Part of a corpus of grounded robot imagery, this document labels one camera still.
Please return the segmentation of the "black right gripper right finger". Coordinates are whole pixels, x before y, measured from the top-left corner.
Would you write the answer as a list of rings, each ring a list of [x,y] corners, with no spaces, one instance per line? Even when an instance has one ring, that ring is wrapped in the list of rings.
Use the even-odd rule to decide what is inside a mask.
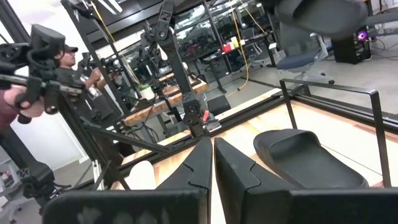
[[[216,138],[215,172],[226,224],[283,224],[286,197],[296,186],[281,179],[222,138]]]

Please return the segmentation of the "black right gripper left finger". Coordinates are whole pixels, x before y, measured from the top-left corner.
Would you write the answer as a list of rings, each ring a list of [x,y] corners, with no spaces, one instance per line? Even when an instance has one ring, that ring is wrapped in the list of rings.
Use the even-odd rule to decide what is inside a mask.
[[[177,169],[157,189],[198,187],[211,189],[213,145],[203,137]]]

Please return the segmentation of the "pink rubber slide sandal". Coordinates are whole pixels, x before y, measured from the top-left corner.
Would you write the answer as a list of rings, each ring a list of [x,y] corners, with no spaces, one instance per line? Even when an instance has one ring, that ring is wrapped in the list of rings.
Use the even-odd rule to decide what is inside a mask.
[[[157,184],[152,164],[149,161],[137,163],[126,177],[126,182],[132,190],[154,190]]]

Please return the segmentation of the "black rubber slide sandal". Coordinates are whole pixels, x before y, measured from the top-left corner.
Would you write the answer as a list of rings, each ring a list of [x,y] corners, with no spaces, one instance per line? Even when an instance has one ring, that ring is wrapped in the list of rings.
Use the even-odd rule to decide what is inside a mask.
[[[258,134],[253,145],[258,157],[281,178],[306,189],[365,189],[367,180],[302,129],[270,130]]]

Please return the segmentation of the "black box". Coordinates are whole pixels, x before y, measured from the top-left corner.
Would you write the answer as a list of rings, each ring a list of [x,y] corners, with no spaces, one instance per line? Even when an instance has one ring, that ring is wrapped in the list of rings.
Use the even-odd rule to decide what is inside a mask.
[[[231,105],[224,95],[220,95],[216,98],[209,100],[207,104],[209,112],[212,113],[214,116],[217,116],[231,109]]]

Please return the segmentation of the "wooden workstation table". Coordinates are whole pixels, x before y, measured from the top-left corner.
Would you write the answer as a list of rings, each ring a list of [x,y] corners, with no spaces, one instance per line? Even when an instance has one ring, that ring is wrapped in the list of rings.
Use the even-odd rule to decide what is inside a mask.
[[[196,78],[189,78],[192,89],[195,93],[204,93],[208,88],[207,82]],[[167,96],[167,100],[171,106],[175,106],[182,102],[182,94],[177,85],[167,86],[163,91]],[[168,110],[167,102],[164,100],[158,100],[154,105],[150,105],[138,112],[133,112],[124,119],[124,124],[127,126],[133,126],[136,123],[143,122],[146,118],[150,116],[156,116],[159,113],[163,113]]]

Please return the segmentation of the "white cup green plant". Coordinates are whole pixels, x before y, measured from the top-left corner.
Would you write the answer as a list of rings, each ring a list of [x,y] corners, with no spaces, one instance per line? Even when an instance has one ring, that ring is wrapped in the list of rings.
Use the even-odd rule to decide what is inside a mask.
[[[143,84],[139,86],[141,96],[146,100],[153,100],[155,98],[155,93],[149,84]]]

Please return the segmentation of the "black office desk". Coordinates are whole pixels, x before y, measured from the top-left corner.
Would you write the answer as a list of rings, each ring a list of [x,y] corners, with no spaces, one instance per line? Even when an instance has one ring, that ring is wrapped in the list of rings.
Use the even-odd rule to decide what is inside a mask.
[[[204,62],[209,64],[210,67],[211,67],[211,71],[213,72],[213,75],[214,75],[215,80],[216,80],[217,85],[218,85],[217,89],[219,89],[219,91],[221,91],[222,93],[226,93],[226,90],[223,88],[223,86],[221,84],[220,77],[216,73],[213,61],[218,59],[218,58],[227,56],[231,52],[235,52],[237,50],[241,50],[241,47],[247,47],[248,45],[251,45],[251,44],[254,44],[254,43],[260,42],[260,41],[264,41],[265,42],[265,44],[267,46],[267,52],[268,52],[269,58],[271,60],[271,63],[267,64],[267,66],[276,68],[274,55],[273,55],[273,53],[271,52],[271,50],[269,48],[271,46],[271,43],[269,42],[269,40],[267,38],[267,33],[255,35],[254,37],[251,37],[250,39],[244,40],[244,44],[243,45],[239,44],[238,47],[236,47],[234,49],[230,49],[229,51],[226,51],[226,52],[224,52],[222,50],[221,51],[217,51],[214,54],[211,54],[209,57],[204,59]]]

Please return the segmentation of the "black computer purple light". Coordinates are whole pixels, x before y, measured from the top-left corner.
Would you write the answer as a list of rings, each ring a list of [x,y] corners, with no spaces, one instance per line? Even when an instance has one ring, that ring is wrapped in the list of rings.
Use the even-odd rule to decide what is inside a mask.
[[[338,63],[356,65],[372,57],[366,26],[344,39],[332,39],[331,44],[335,61]]]

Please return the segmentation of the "person's hand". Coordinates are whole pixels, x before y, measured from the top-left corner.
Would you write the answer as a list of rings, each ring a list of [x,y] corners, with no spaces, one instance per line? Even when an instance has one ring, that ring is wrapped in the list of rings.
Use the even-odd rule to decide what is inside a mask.
[[[16,105],[16,97],[25,93],[27,90],[24,86],[12,85],[10,89],[4,92],[5,102],[14,107]],[[22,109],[21,114],[28,118],[36,118],[43,114],[44,112],[44,98],[40,97],[33,104],[25,101],[21,103]]]

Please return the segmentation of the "black metal frame wooden shelf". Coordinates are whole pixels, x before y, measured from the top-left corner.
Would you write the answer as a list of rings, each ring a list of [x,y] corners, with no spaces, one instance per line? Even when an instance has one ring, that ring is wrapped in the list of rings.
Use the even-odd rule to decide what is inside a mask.
[[[295,120],[292,105],[290,103],[290,95],[288,94],[288,91],[287,91],[287,87],[285,84],[286,82],[369,95],[370,101],[371,101],[371,106],[372,106],[373,118],[374,118],[374,127],[376,130],[377,145],[378,145],[378,149],[379,149],[379,157],[380,157],[380,162],[381,162],[383,185],[384,185],[384,187],[392,187],[391,176],[390,176],[390,171],[389,171],[389,160],[388,160],[388,153],[387,153],[384,122],[382,119],[380,97],[379,97],[379,93],[377,90],[367,90],[365,88],[359,88],[359,87],[309,82],[309,81],[303,81],[303,80],[293,80],[293,79],[288,79],[288,78],[283,78],[279,82],[280,82],[280,87],[281,87],[283,95],[284,95],[284,100],[285,100],[285,104],[287,107],[287,111],[289,113],[289,118],[290,118],[292,127],[294,129],[297,129],[297,123]]]

